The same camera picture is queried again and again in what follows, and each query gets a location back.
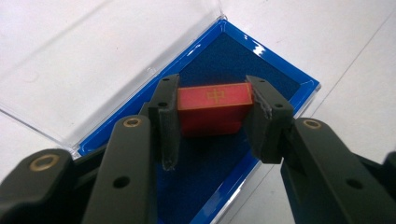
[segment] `gold symbol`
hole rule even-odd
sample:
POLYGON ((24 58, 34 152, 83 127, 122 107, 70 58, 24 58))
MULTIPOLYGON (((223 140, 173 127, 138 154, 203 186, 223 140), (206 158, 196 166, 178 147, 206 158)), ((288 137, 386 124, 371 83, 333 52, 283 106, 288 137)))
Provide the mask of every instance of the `gold symbol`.
POLYGON ((215 103, 218 104, 219 103, 219 99, 220 98, 224 98, 224 91, 218 91, 216 89, 213 89, 213 91, 208 91, 206 93, 206 97, 209 100, 214 99, 215 103))

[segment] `black plastic part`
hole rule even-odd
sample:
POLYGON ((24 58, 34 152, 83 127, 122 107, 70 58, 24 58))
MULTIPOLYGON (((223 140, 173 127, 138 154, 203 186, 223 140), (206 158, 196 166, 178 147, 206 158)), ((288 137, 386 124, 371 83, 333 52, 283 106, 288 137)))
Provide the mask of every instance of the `black plastic part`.
POLYGON ((69 152, 45 149, 25 158, 0 186, 0 223, 55 223, 74 184, 69 152))
POLYGON ((143 103, 142 108, 140 108, 139 115, 149 117, 149 103, 148 102, 143 103))
POLYGON ((296 223, 394 223, 396 203, 328 125, 297 119, 286 138, 281 173, 296 223))
POLYGON ((119 120, 99 168, 83 223, 157 223, 150 122, 119 120))
POLYGON ((370 174, 385 188, 393 201, 396 202, 396 152, 390 152, 385 158, 384 164, 378 164, 362 156, 358 157, 361 164, 370 174))
POLYGON ((254 93, 254 106, 244 120, 252 153, 263 163, 280 163, 278 143, 283 129, 293 121, 293 106, 264 79, 247 76, 254 93))
MULTIPOLYGON (((178 75, 164 77, 158 83, 148 103, 148 117, 151 121, 153 145, 156 159, 164 170, 172 170, 178 159, 180 126, 177 115, 178 75)), ((146 106, 141 113, 146 113, 146 106)))
POLYGON ((75 189, 96 179, 106 147, 107 145, 103 145, 90 154, 75 160, 76 177, 78 178, 75 189))

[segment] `blue plastic tray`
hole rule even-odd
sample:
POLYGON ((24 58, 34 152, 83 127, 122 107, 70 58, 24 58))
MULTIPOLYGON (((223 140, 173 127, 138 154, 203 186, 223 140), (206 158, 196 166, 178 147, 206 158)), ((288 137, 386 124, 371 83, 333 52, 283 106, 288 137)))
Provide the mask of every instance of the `blue plastic tray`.
MULTIPOLYGON (((246 75, 268 80, 296 113, 319 83, 226 20, 216 21, 137 95, 87 137, 81 155, 107 142, 114 123, 137 114, 158 81, 180 74, 180 86, 245 81, 246 75)), ((158 215, 163 223, 209 223, 257 164, 243 131, 217 137, 182 139, 175 171, 157 167, 158 215)))

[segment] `clear plastic lid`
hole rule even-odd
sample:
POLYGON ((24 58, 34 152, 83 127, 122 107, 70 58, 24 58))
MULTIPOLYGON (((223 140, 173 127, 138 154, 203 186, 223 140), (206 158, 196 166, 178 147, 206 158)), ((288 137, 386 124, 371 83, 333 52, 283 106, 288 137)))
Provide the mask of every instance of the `clear plastic lid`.
POLYGON ((221 16, 209 0, 26 4, 0 7, 0 109, 69 149, 221 16))

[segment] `red block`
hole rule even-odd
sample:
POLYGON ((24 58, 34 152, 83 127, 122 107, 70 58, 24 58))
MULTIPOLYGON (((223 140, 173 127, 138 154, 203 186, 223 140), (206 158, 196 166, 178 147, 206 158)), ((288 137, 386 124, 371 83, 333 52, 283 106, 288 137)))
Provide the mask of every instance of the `red block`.
POLYGON ((236 133, 252 106, 248 82, 177 91, 181 131, 187 137, 236 133))

